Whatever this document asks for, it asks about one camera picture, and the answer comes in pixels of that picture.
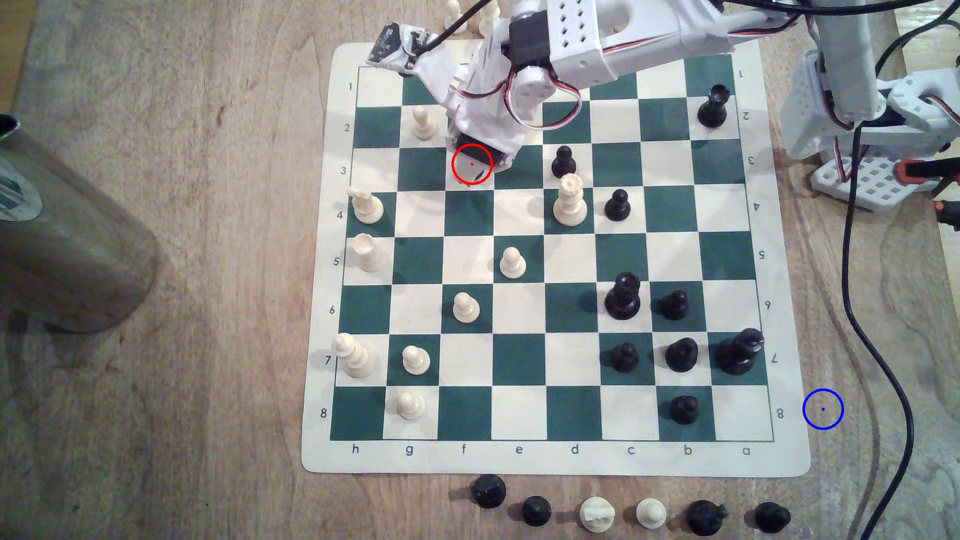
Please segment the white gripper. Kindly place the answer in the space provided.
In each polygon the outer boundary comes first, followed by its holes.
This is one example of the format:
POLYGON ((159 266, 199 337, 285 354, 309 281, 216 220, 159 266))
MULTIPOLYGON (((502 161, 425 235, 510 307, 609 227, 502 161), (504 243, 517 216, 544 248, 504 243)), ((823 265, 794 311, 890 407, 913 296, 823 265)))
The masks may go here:
POLYGON ((492 170, 512 166, 539 105, 558 92, 546 32, 546 22, 497 21, 467 65, 450 43, 416 59, 416 76, 452 119, 451 155, 472 139, 489 150, 492 170))

